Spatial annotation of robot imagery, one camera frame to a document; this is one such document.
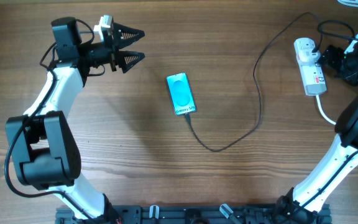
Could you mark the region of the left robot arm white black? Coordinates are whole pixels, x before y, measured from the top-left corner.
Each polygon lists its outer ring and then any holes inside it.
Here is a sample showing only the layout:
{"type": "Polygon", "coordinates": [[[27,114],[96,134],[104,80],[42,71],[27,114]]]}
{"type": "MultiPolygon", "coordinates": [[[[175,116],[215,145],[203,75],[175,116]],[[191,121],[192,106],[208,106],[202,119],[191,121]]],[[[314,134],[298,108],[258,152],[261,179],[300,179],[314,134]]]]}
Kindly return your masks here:
{"type": "Polygon", "coordinates": [[[143,38],[144,31],[103,16],[88,29],[99,42],[83,42],[80,20],[52,21],[54,43],[48,48],[47,80],[32,106],[6,122],[9,149],[4,168],[15,169],[18,181],[35,189],[34,197],[55,195],[73,213],[77,223],[122,223],[105,194],[98,192],[81,172],[78,146],[67,122],[76,96],[91,76],[91,68],[110,65],[128,72],[145,55],[127,47],[143,38]]]}

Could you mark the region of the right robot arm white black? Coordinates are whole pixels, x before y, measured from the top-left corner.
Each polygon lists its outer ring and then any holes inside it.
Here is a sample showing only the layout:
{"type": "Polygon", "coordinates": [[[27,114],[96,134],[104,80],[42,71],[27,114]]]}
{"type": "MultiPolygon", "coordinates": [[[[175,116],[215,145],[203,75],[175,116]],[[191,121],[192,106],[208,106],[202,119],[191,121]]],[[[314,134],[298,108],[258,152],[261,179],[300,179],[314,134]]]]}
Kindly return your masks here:
{"type": "MultiPolygon", "coordinates": [[[[346,37],[347,49],[329,45],[323,53],[312,49],[312,40],[294,43],[305,92],[319,96],[317,85],[324,85],[321,68],[327,65],[347,84],[358,85],[358,34],[346,37]]],[[[281,196],[271,214],[272,223],[322,223],[319,215],[325,200],[341,181],[358,166],[358,95],[334,122],[336,133],[328,152],[311,174],[281,196]]]]}

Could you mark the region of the white power strip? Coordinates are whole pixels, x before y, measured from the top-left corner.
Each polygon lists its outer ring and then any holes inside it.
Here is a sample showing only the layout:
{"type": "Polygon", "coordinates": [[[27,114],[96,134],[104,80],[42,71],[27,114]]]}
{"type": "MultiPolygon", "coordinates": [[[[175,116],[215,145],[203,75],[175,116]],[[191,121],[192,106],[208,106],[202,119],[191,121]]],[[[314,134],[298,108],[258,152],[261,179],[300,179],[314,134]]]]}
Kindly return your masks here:
{"type": "MultiPolygon", "coordinates": [[[[296,39],[293,45],[295,54],[306,50],[313,52],[316,47],[314,41],[306,37],[296,39]]],[[[309,66],[299,66],[299,69],[306,96],[320,95],[327,90],[322,68],[317,62],[309,66]]]]}

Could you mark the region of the Galaxy smartphone with teal screen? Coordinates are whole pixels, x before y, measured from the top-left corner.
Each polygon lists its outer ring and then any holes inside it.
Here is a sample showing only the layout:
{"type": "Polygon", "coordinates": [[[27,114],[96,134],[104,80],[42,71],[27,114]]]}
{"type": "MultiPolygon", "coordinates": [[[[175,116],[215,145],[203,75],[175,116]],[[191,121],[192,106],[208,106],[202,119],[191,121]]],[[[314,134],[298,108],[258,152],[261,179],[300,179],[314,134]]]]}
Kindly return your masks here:
{"type": "Polygon", "coordinates": [[[196,111],[196,105],[186,73],[166,78],[174,113],[179,116],[196,111]]]}

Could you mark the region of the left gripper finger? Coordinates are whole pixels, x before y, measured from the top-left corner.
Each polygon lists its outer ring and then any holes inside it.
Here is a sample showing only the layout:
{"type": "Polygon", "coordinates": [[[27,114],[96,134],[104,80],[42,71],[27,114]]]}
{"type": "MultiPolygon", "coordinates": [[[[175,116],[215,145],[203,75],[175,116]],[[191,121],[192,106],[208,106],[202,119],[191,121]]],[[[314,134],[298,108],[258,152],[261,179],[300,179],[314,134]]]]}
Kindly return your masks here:
{"type": "Polygon", "coordinates": [[[130,28],[122,24],[114,23],[114,45],[123,49],[132,45],[145,36],[143,30],[130,28]]]}
{"type": "Polygon", "coordinates": [[[118,51],[116,62],[123,73],[128,72],[134,65],[145,58],[145,54],[135,51],[118,51]]]}

